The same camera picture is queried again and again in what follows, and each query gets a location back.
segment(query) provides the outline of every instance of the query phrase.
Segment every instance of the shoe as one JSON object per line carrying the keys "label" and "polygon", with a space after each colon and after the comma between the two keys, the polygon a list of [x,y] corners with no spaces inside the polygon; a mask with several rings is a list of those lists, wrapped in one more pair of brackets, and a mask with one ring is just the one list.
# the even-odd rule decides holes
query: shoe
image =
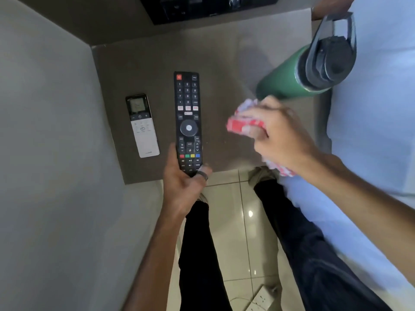
{"label": "shoe", "polygon": [[251,188],[254,188],[261,181],[277,180],[278,175],[277,170],[270,170],[267,166],[255,167],[248,172],[248,183]]}
{"label": "shoe", "polygon": [[207,198],[203,195],[203,193],[200,193],[199,198],[197,199],[197,201],[202,201],[202,202],[205,202],[206,204],[208,204]]}

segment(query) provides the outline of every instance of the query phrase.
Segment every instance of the hand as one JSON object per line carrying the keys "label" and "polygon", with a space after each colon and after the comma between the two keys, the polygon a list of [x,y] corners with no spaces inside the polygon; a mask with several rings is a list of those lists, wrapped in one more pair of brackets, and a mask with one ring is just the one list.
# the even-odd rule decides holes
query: hand
{"label": "hand", "polygon": [[297,114],[268,96],[258,106],[240,112],[241,116],[252,116],[264,121],[267,132],[256,126],[246,126],[249,136],[255,139],[255,151],[270,161],[301,174],[310,159],[324,154],[303,127]]}
{"label": "hand", "polygon": [[[212,169],[206,165],[202,165],[199,170],[208,176],[212,173]],[[206,180],[203,176],[195,175],[190,178],[180,170],[176,146],[174,143],[170,144],[163,176],[164,199],[162,212],[183,220],[205,186]]]}

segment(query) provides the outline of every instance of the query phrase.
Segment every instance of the left hand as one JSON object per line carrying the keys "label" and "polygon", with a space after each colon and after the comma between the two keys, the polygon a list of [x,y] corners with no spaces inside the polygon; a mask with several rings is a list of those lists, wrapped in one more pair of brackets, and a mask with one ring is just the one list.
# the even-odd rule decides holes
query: left hand
{"label": "left hand", "polygon": [[[212,173],[212,169],[206,165],[202,165],[199,170],[208,176]],[[170,144],[163,176],[164,199],[162,212],[183,220],[205,186],[206,181],[203,176],[195,175],[191,178],[180,170],[176,146],[174,143]]]}

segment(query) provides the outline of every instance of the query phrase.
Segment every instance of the green water bottle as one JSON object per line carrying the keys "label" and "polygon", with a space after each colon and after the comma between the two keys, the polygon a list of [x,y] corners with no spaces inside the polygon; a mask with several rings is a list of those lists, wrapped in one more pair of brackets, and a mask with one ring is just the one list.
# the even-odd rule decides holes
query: green water bottle
{"label": "green water bottle", "polygon": [[[320,39],[328,21],[347,21],[345,36]],[[332,14],[323,18],[310,45],[302,47],[257,85],[259,100],[268,95],[278,99],[313,96],[341,83],[356,61],[356,27],[353,13]]]}

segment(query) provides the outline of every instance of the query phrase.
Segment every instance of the white remote control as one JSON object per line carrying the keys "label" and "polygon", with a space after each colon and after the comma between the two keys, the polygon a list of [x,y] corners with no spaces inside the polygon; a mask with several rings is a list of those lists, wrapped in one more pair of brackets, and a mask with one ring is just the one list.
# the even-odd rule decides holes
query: white remote control
{"label": "white remote control", "polygon": [[157,156],[158,149],[156,131],[146,94],[126,97],[128,113],[134,138],[141,158]]}

